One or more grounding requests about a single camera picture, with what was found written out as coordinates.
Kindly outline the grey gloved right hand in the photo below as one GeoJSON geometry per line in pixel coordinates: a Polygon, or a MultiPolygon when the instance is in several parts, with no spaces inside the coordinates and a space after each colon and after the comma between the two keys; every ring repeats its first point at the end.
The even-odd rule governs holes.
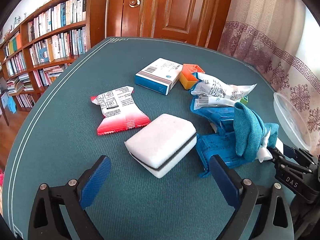
{"type": "Polygon", "coordinates": [[[303,197],[295,196],[290,204],[294,239],[319,239],[319,198],[307,203],[303,197]]]}

